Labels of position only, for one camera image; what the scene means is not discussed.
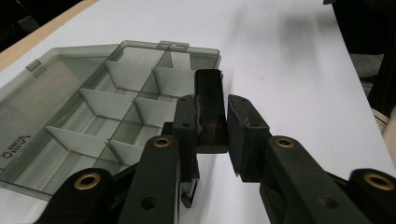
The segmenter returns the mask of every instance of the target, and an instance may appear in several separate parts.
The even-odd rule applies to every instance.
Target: white table surface
[[[318,0],[100,0],[0,74],[0,87],[57,47],[123,40],[219,49],[225,93],[248,98],[274,135],[299,140],[328,172],[396,171],[331,6]],[[269,223],[258,184],[235,177],[228,154],[200,155],[201,182],[180,223]],[[0,223],[32,223],[46,202],[0,189]]]

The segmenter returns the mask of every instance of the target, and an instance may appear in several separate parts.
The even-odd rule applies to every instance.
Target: wooden edge
[[[70,19],[75,17],[78,13],[90,7],[97,1],[98,0],[84,0],[79,2],[52,21],[49,21],[39,29],[26,36],[24,39],[20,40],[8,49],[5,49],[0,53],[0,72],[17,61],[23,54],[36,46],[44,38],[56,31],[59,27],[70,21]]]

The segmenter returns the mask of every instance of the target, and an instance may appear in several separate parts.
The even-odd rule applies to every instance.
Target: transparent plastic lid
[[[0,181],[41,199],[90,167],[137,163],[219,51],[124,41],[52,49],[0,90]]]

